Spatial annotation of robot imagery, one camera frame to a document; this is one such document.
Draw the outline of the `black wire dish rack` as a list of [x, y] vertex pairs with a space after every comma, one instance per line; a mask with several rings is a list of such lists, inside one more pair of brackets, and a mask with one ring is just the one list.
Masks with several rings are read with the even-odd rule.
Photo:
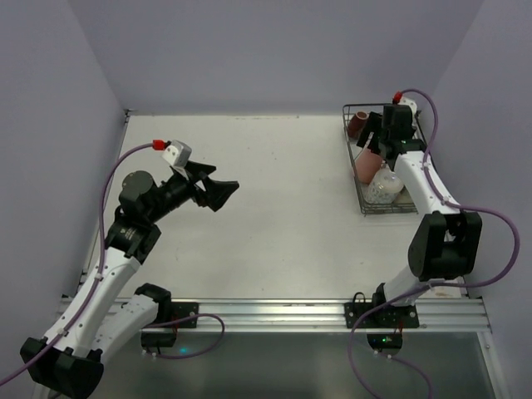
[[[406, 187], [406, 180], [400, 178], [404, 183], [404, 188], [391, 204], [370, 204], [366, 200], [367, 187], [369, 184], [363, 184], [359, 181], [356, 172], [354, 171], [354, 163], [358, 155], [362, 150], [367, 149], [367, 146], [357, 146], [357, 139], [352, 139], [347, 134], [347, 125], [351, 120], [353, 114], [357, 111], [365, 111], [368, 114], [370, 112], [376, 112], [382, 114], [383, 107], [386, 104], [398, 104], [398, 101], [391, 103], [368, 103], [368, 104], [347, 104], [343, 107], [343, 125], [344, 135], [347, 142], [347, 149], [350, 157], [352, 171], [354, 175], [355, 186], [357, 190], [358, 202], [360, 204], [361, 212], [363, 214], [394, 214], [394, 213], [416, 213], [417, 209], [414, 202], [411, 199], [410, 193]], [[389, 168], [394, 172], [397, 165], [397, 160], [400, 155], [405, 155], [409, 151], [423, 152], [426, 149], [426, 142], [424, 141], [423, 134], [418, 134], [418, 119], [417, 113], [413, 115], [413, 127], [415, 128], [414, 136], [410, 140], [392, 141], [388, 142], [387, 156], [381, 156], [383, 158], [382, 168]]]

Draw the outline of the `brown ceramic cup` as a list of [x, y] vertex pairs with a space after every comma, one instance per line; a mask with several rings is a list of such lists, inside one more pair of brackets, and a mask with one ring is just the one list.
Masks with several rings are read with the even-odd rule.
[[357, 139], [367, 123], [369, 115], [365, 111], [357, 111], [353, 114], [347, 125], [347, 134], [352, 139]]

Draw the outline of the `white patterned mug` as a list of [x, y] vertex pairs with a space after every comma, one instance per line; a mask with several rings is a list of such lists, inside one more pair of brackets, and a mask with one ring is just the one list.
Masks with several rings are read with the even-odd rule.
[[389, 168], [380, 169], [367, 187], [366, 200], [370, 204], [391, 204], [404, 188], [398, 175]]

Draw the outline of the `pink plastic cup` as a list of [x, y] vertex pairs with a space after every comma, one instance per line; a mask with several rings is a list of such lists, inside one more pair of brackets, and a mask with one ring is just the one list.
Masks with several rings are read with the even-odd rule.
[[369, 184], [375, 174], [381, 169], [383, 158], [371, 152], [369, 149], [364, 149], [358, 155], [354, 163], [354, 171], [357, 174], [359, 181], [363, 184]]

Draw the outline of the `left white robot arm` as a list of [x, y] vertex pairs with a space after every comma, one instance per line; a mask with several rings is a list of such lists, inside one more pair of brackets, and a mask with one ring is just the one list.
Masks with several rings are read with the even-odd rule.
[[191, 200], [216, 212], [239, 188], [209, 176], [212, 165], [188, 162], [161, 184], [138, 170], [121, 185], [115, 218], [96, 262], [65, 312], [40, 339], [28, 338], [20, 354], [32, 380], [69, 398], [88, 398], [109, 359], [144, 327], [176, 323], [170, 291], [141, 285], [114, 316], [118, 294], [146, 261], [161, 236], [157, 223]]

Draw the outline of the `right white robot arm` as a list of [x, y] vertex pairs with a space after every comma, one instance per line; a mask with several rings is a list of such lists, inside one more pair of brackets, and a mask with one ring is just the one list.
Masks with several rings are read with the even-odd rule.
[[451, 203], [427, 145], [415, 137], [414, 116], [409, 105], [388, 103], [369, 114], [358, 139], [398, 176], [421, 216], [407, 266], [372, 295], [378, 309], [411, 306], [427, 289], [471, 273], [480, 242], [480, 215]]

